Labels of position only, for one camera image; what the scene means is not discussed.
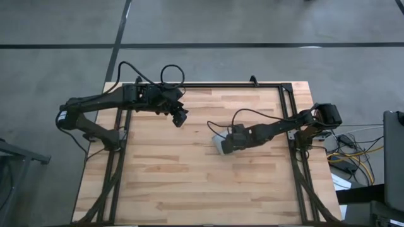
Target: yellow cable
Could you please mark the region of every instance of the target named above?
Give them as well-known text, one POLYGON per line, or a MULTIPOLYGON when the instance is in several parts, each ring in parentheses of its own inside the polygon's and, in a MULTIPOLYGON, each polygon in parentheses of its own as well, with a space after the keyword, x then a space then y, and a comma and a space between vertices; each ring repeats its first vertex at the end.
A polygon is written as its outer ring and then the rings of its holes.
MULTIPOLYGON (((327 159, 328 159, 330 156, 333 156, 333 155, 335 155, 335 154, 338 154, 338 153, 329 154, 329 155, 327 156, 327 159)), ((365 170, 366 170, 366 172, 367 172, 367 175, 368 175, 369 178, 371 179, 371 185, 373 185, 373 184, 374 184, 374 179, 373 179, 373 177, 372 177, 372 175, 371 175, 371 172, 369 171, 369 169, 367 168, 367 166, 365 166, 365 165, 363 164, 363 162, 359 161, 358 158, 356 158, 356 157, 354 157, 354 156, 350 156, 350 157, 344 157, 344 159, 341 158, 341 159, 339 159, 339 160, 334 160, 334 161, 328 160, 328 162, 330 162, 330 163, 337 163, 337 162, 340 162, 340 161, 345 161, 347 158, 352 158, 352 159, 354 159, 355 161, 357 161, 357 162, 359 163, 359 165, 362 165, 362 166, 365 168, 365 170)))
MULTIPOLYGON (((354 156, 360 156, 360 155, 363 155, 363 154, 367 154, 367 153, 371 153, 371 152, 375 152, 375 151, 379 151, 380 149, 382 149, 383 148, 383 146, 381 146, 381 147, 379 147, 379 148, 375 148, 375 149, 372 149, 372 150, 369 150, 369 151, 364 151, 364 152, 359 152, 359 153, 354 153, 354 154, 341 154, 341 153, 332 153, 332 154, 329 154, 328 156, 327 156, 327 158, 329 158, 330 156, 342 156, 342 157, 354 157, 354 156)), ((343 160, 346 160, 346 158, 344 158, 344 159, 340 159, 340 160, 334 160, 334 161, 329 161, 330 163, 336 163, 336 162, 340 162, 340 161, 343 161, 343 160)))
POLYGON ((373 185, 374 184, 374 179, 373 179, 373 177, 372 177, 372 175, 371 175, 371 172, 369 171, 369 169, 367 168, 367 166, 365 165, 365 164, 363 164, 363 162, 361 162, 361 161, 359 161, 359 159, 357 159, 356 157, 351 157, 351 158, 353 158, 354 160, 356 160, 360 165, 362 165, 364 168, 365 168, 365 170, 366 170, 366 172, 367 172, 367 175, 369 176, 369 178, 371 179, 371 185, 373 185))

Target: black cable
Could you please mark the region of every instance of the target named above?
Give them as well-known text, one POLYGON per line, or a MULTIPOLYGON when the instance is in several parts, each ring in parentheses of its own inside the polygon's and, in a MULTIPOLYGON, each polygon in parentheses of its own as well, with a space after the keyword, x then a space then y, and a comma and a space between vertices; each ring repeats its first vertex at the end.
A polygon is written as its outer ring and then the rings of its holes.
MULTIPOLYGON (((381 137, 380 137, 378 140, 374 141, 374 143, 373 143, 371 146, 369 146, 369 148, 367 148, 367 150, 364 152, 364 154, 367 155, 366 153, 367 153, 368 151, 370 151, 371 148, 372 148, 380 139, 381 139, 381 137)), ((376 179, 374 178, 374 172, 373 172, 373 168, 372 168, 371 162, 369 161, 370 157, 367 157, 367 156, 366 156, 366 158, 367 158, 367 162, 368 162, 368 164, 369 164, 369 168, 371 169, 372 177, 373 177, 373 179, 376 181, 376 179)))
MULTIPOLYGON (((364 174, 364 176, 366 178, 367 186, 370 186, 371 184, 369 183, 369 177, 366 175, 365 171, 360 167, 360 164, 356 164, 356 162, 354 162, 354 160, 352 158, 349 158, 349 160, 356 166, 356 171, 360 170, 364 174)), ((359 181, 356 178, 355 174, 353 175, 353 178, 356 180, 356 182, 359 183, 359 181)))
POLYGON ((315 145, 311 145, 311 146, 314 148, 323 148, 326 151, 326 153, 328 152, 327 148, 325 148, 323 146, 315 146, 315 145))
POLYGON ((85 155, 87 155, 86 149, 84 149, 84 147, 82 145, 80 145, 80 143, 77 141, 77 139, 72 134, 70 134, 69 132, 66 132, 65 130, 61 129, 57 125, 57 119, 58 119, 58 117, 56 118, 56 127, 57 127, 57 129, 59 129, 61 132, 63 132, 65 134, 67 134, 68 136, 70 136, 73 139, 73 141, 77 144, 77 146, 85 153, 85 155))
POLYGON ((226 137, 220 135, 218 132, 216 132, 215 130, 213 130, 213 129, 210 127, 209 123, 211 123, 211 124, 213 124, 213 125, 215 125, 215 126, 217 126, 217 127, 225 127, 225 128, 229 128, 230 125, 218 125, 218 124, 216 124, 216 123, 214 123, 214 122, 212 122, 212 121, 210 121, 210 120, 208 120, 208 121, 206 122, 206 124, 208 125, 208 128, 209 128, 212 132, 214 132, 216 135, 222 137, 223 139, 226 139, 226 137))
POLYGON ((379 138, 376 138, 376 139, 374 139, 374 140, 372 140, 372 141, 361 141, 361 142, 357 142, 357 141, 354 141, 352 144, 358 144, 358 143, 373 143, 374 141, 379 141, 381 138, 383 138, 384 136, 381 136, 381 137, 379 137, 379 138))
POLYGON ((304 158, 305 158, 306 160, 308 160, 309 157, 310 157, 310 152, 309 152, 308 150, 305 150, 305 152, 304 152, 304 158))
POLYGON ((99 152, 105 150, 105 148, 102 148, 101 150, 97 151, 96 153, 91 154, 89 157, 87 157, 86 161, 88 161, 92 156, 98 154, 99 152))
POLYGON ((152 84, 152 85, 154 85, 154 86, 157 86, 157 87, 162 87, 161 85, 159 85, 159 84, 156 84, 156 83, 154 83, 153 81, 151 81, 149 78, 147 78, 145 75, 143 75, 143 73, 141 73, 136 67, 134 67, 131 63, 129 63, 129 62, 127 62, 127 61, 121 61, 121 63, 119 63, 119 66, 118 66, 118 73, 119 73, 119 70, 120 70, 120 68, 121 68, 121 66, 123 65, 123 64, 126 64, 126 65, 128 65, 131 69, 133 69, 133 71, 135 71, 137 74, 139 74, 139 76, 140 77, 142 77, 143 79, 145 79, 147 82, 149 82, 150 84, 152 84))
POLYGON ((163 80, 164 71, 165 71, 165 69, 167 69, 167 68, 169 68, 169 67, 175 67, 175 68, 177 68, 178 70, 180 70, 181 75, 182 75, 182 81, 181 81, 179 84, 177 84, 177 85, 175 85, 175 86, 173 86, 173 87, 171 87, 171 88, 167 88, 167 89, 176 89, 176 88, 178 88, 178 87, 180 87, 180 86, 182 86, 182 85, 184 84, 184 81, 185 81, 185 73, 184 73, 184 71, 181 69, 181 67, 177 66, 176 64, 168 64, 168 65, 164 66, 164 67, 162 68, 161 72, 160 72, 160 81, 162 82, 162 84, 165 84, 165 83, 164 83, 164 80, 163 80))
POLYGON ((10 175, 10 191, 8 192, 8 195, 7 195, 6 199, 4 200, 4 202, 1 204, 0 211, 3 209, 4 205, 6 205, 8 199, 10 198, 10 195, 13 191, 13 188, 14 188, 13 172, 11 170, 11 165, 9 163, 9 160, 7 161, 7 168, 8 168, 8 173, 10 175))
POLYGON ((267 118, 277 119, 277 120, 283 120, 283 121, 286 121, 286 122, 294 122, 294 121, 296 121, 296 120, 299 120, 300 118, 303 118, 303 117, 306 116, 307 114, 311 113, 311 111, 314 110, 315 108, 317 108, 318 106, 319 106, 319 104, 318 104, 318 103, 315 103, 306 113, 304 113, 304 114, 302 114, 301 116, 298 116, 297 118, 294 118, 294 119, 283 119, 283 118, 281 118, 281 117, 269 116, 269 115, 263 114, 263 113, 261 113, 261 112, 258 112, 258 111, 256 111, 256 110, 251 110, 250 108, 242 108, 242 109, 240 109, 240 110, 238 110, 238 111, 236 111, 236 112, 234 113, 231 126, 232 126, 232 128, 234 127, 234 119, 235 119, 235 116, 236 116, 239 112, 241 112, 241 111, 250 111, 250 112, 254 112, 254 113, 256 113, 256 114, 259 114, 259 115, 264 116, 264 117, 267 117, 267 118))
MULTIPOLYGON (((336 151, 337 153, 346 154, 346 153, 343 152, 342 149, 341 149, 342 147, 344 147, 344 146, 346 146, 346 145, 340 146, 340 142, 339 142, 339 141, 336 140, 335 142, 336 142, 337 148, 334 149, 334 150, 332 150, 332 153, 334 153, 334 152, 336 151)), ((360 170, 360 171, 364 174, 364 176, 365 176, 365 178, 366 178, 366 181, 367 181, 367 185, 370 186, 369 178, 368 178, 368 176, 366 175, 365 171, 363 171, 363 169, 361 169, 360 164, 356 164, 356 162, 354 162, 354 160, 353 160, 352 158, 349 158, 349 157, 348 157, 348 159, 356 166, 355 172, 356 172, 357 170, 360 170)), ((354 172, 351 172, 351 176, 349 177, 349 179, 351 179, 352 177, 355 179, 356 182, 359 183, 359 181, 358 181, 358 179, 356 178, 354 172)))
MULTIPOLYGON (((118 130, 119 130, 119 129, 125 129, 125 126, 119 127, 118 130)), ((122 137, 122 140, 123 140, 123 139, 127 139, 127 138, 125 138, 127 135, 128 135, 128 131, 125 132, 124 136, 122 137)), ((86 161, 88 161, 92 156, 98 154, 99 152, 101 152, 101 151, 103 151, 103 150, 105 150, 105 148, 102 148, 101 150, 99 150, 99 151, 97 151, 97 152, 91 154, 89 157, 87 157, 86 161)))

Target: gray floor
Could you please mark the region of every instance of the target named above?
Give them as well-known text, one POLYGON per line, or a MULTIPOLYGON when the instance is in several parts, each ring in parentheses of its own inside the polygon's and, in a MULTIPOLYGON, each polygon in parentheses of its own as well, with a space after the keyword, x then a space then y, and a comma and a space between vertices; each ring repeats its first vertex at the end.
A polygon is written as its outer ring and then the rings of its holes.
MULTIPOLYGON (((123 6, 124 0, 1 1, 0 44, 112 44, 123 6)), ((404 42, 404 16, 393 0, 133 0, 122 42, 404 42)), ((0 137, 52 155, 49 166, 31 167, 15 226, 69 222, 83 153, 54 118, 69 97, 101 92, 111 51, 0 50, 0 137)), ((314 101, 335 103, 344 124, 380 124, 383 111, 404 111, 402 59, 403 48, 185 49, 120 50, 117 62, 132 62, 153 80, 164 65, 178 64, 187 81, 246 81, 252 74, 309 81, 314 101)), ((167 71, 167 80, 176 76, 167 71)), ((122 71, 122 81, 135 78, 122 71)), ((326 146, 335 144, 329 139, 326 146)), ((383 183, 383 153, 372 153, 370 162, 383 183)))

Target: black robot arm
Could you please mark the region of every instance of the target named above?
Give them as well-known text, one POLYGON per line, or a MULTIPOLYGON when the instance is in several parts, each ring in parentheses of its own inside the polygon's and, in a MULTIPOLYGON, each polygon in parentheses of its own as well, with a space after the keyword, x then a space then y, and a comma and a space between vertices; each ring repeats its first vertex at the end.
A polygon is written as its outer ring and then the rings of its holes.
POLYGON ((291 131, 298 127, 307 126, 305 130, 295 133, 295 147, 307 149, 312 139, 325 129, 335 129, 342 123, 335 105, 316 104, 310 110, 303 110, 297 115, 272 124, 257 124, 245 128, 243 124, 232 127, 232 133, 227 134, 221 142, 224 154, 233 151, 263 145, 276 135, 291 131))
POLYGON ((170 84, 125 84, 116 90, 96 96, 70 98, 60 106, 57 126, 65 130, 79 129, 85 134, 84 138, 101 139, 105 149, 114 151, 120 149, 120 135, 116 129, 107 130, 88 120, 83 113, 108 108, 155 112, 156 114, 171 114, 173 123, 180 127, 186 120, 187 110, 178 100, 182 93, 170 84))

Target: wooden table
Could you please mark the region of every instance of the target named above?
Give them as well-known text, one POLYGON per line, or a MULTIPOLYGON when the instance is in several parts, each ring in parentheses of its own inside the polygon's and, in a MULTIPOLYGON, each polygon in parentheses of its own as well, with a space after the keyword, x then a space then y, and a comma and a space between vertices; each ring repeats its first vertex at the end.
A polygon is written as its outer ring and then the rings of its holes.
MULTIPOLYGON (((105 89, 112 84, 106 83, 105 89)), ((308 82, 292 84, 298 111, 310 108, 308 82)), ((229 124, 240 108, 282 117, 278 90, 188 88, 180 101, 189 113, 179 129, 171 116, 133 112, 115 224, 299 224, 286 135, 220 156, 206 126, 207 120, 229 124)), ((99 111, 97 123, 112 129, 115 117, 116 109, 99 111)), ((241 112, 236 119, 246 126, 274 121, 251 112, 241 112)), ((89 153, 102 147, 94 143, 89 153)), ((86 164, 73 221, 99 196, 107 157, 103 151, 86 164)), ((309 166, 317 195, 341 218, 323 149, 310 150, 309 166)), ((307 195, 305 203, 311 217, 307 195)))

